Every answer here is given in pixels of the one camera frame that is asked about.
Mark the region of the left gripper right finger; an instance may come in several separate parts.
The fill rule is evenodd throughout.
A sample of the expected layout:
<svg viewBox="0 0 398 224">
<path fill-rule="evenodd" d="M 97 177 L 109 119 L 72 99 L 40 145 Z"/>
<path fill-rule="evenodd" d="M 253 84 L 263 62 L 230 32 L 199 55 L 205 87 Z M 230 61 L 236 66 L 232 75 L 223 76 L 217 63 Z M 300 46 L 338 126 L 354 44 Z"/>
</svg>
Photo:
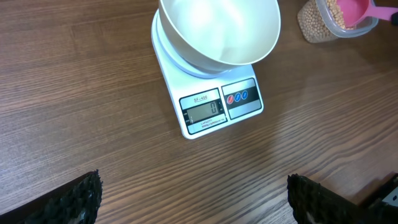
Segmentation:
<svg viewBox="0 0 398 224">
<path fill-rule="evenodd" d="M 287 178 L 287 200 L 299 224 L 361 223 L 366 212 L 311 179 L 292 174 Z"/>
</svg>

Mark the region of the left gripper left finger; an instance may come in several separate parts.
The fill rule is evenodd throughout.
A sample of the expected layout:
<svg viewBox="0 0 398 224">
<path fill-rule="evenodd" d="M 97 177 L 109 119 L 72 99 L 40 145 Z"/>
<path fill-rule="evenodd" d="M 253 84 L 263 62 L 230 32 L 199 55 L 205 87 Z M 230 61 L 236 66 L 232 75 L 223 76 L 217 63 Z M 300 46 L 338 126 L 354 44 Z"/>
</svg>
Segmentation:
<svg viewBox="0 0 398 224">
<path fill-rule="evenodd" d="M 90 171 L 1 215 L 1 223 L 94 223 L 101 206 L 103 182 Z"/>
</svg>

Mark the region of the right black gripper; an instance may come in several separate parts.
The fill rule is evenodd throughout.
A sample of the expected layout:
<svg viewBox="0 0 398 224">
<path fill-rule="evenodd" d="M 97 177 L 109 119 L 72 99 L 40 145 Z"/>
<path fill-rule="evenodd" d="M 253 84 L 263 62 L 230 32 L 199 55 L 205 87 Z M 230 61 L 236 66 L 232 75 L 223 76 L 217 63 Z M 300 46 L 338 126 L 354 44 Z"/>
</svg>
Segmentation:
<svg viewBox="0 0 398 224">
<path fill-rule="evenodd" d="M 398 26 L 398 12 L 394 13 L 394 14 L 391 16 L 391 24 L 392 24 L 393 26 Z"/>
</svg>

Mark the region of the pink plastic measuring scoop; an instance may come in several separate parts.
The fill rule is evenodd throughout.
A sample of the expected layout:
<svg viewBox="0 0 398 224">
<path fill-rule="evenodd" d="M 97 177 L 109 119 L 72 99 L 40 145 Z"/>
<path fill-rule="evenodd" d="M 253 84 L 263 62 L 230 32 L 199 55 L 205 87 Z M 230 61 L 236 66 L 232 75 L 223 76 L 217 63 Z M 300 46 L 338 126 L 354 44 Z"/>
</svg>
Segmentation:
<svg viewBox="0 0 398 224">
<path fill-rule="evenodd" d="M 396 7 L 375 6 L 371 0 L 337 0 L 346 27 L 354 27 L 367 17 L 391 21 Z"/>
</svg>

